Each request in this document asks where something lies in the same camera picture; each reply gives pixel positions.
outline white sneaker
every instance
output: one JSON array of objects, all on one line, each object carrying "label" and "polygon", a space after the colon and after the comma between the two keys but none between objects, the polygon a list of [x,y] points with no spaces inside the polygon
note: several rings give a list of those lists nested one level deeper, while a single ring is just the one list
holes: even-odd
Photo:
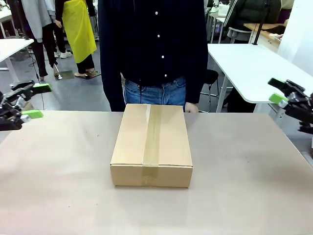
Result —
[{"label": "white sneaker", "polygon": [[61,53],[60,53],[59,51],[57,51],[57,52],[54,53],[54,57],[55,57],[55,58],[59,58],[60,54],[61,54]]},{"label": "white sneaker", "polygon": [[66,51],[65,53],[62,53],[61,52],[61,58],[62,59],[66,59],[66,58],[68,58],[68,57],[71,57],[72,56],[72,53],[70,53],[69,51]]}]

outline person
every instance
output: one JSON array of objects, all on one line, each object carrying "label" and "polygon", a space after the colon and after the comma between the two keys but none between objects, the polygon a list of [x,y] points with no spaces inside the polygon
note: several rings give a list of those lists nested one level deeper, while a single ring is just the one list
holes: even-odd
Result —
[{"label": "person", "polygon": [[112,111],[123,112],[126,102],[198,112],[208,59],[203,6],[203,0],[98,2],[102,81]]},{"label": "person", "polygon": [[282,10],[280,11],[277,23],[284,24],[287,19],[289,19],[291,10],[293,7],[294,0],[281,0]]},{"label": "person", "polygon": [[92,54],[97,50],[89,19],[95,16],[92,0],[56,0],[56,25],[62,28],[62,22],[71,46],[78,72],[74,75],[91,78],[97,75]]},{"label": "person", "polygon": [[53,24],[53,31],[55,35],[55,39],[57,40],[57,43],[55,43],[55,40],[53,41],[53,50],[54,50],[54,57],[55,58],[61,58],[66,59],[68,57],[72,56],[72,53],[70,51],[67,51],[65,48],[65,41],[63,36],[63,27],[59,28],[55,23]]},{"label": "person", "polygon": [[[231,1],[224,27],[229,27],[249,31],[244,24],[258,24],[261,22],[265,13],[265,3],[267,0],[233,0]],[[277,23],[281,9],[281,0],[270,0],[269,14],[266,18],[266,24]]]},{"label": "person", "polygon": [[36,58],[39,71],[39,80],[48,75],[45,67],[44,47],[50,66],[55,77],[59,77],[56,58],[53,54],[53,19],[47,6],[41,0],[9,1],[12,19],[16,29],[23,32],[25,37],[32,38],[31,48]]},{"label": "person", "polygon": [[53,50],[54,50],[54,57],[55,58],[60,57],[62,59],[66,59],[66,58],[72,56],[72,53],[70,53],[69,51],[66,51],[64,37],[63,37],[63,29],[59,28],[55,24],[55,0],[45,0],[45,4],[47,6],[47,10],[48,10],[49,15],[54,22],[52,30],[54,31],[55,38],[57,40],[57,44],[58,44],[58,48],[59,48],[59,51],[58,51],[55,40],[53,40],[52,46],[53,46]]}]

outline chair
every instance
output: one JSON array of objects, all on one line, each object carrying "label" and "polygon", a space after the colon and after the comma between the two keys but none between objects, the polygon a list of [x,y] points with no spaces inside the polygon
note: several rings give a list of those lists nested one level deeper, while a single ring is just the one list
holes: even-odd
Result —
[{"label": "chair", "polygon": [[[203,84],[207,84],[209,86],[209,93],[201,92],[201,94],[209,96],[209,112],[211,111],[211,98],[219,96],[219,81],[218,81],[218,78],[219,78],[218,72],[216,72],[214,70],[206,70],[206,78],[205,78]],[[215,81],[217,82],[217,92],[218,92],[218,94],[211,94],[211,88],[212,88],[212,85],[215,83]]]},{"label": "chair", "polygon": [[227,37],[231,38],[230,43],[235,43],[236,40],[239,41],[249,41],[251,36],[251,31],[243,31],[239,29],[235,29],[232,27],[229,27],[229,31],[227,33]]}]

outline black jacket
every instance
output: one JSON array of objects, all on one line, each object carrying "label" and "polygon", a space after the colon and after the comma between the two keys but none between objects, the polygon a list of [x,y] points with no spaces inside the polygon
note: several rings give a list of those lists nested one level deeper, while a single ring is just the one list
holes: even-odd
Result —
[{"label": "black jacket", "polygon": [[[235,28],[239,30],[249,31],[244,27],[246,23],[258,24],[261,22],[265,11],[265,3],[267,0],[233,0],[231,1],[226,20],[225,28]],[[266,19],[267,24],[277,23],[281,10],[281,0],[270,0],[269,14]]]},{"label": "black jacket", "polygon": [[186,102],[199,102],[207,68],[203,6],[203,0],[99,1],[102,81],[112,111],[125,109],[120,73],[141,86],[185,76]]},{"label": "black jacket", "polygon": [[[64,2],[69,1],[69,0],[55,0],[55,19],[57,21],[62,21],[62,15],[63,15],[63,7],[64,7]],[[87,7],[88,7],[88,12],[90,16],[95,16],[95,10],[92,4],[92,0],[86,0]]]}]

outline packing tape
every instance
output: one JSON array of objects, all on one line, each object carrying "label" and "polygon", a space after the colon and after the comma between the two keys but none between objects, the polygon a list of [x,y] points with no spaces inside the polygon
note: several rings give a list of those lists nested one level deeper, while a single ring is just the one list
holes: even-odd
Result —
[{"label": "packing tape", "polygon": [[156,186],[160,150],[161,105],[148,105],[149,120],[142,162],[142,185]]}]

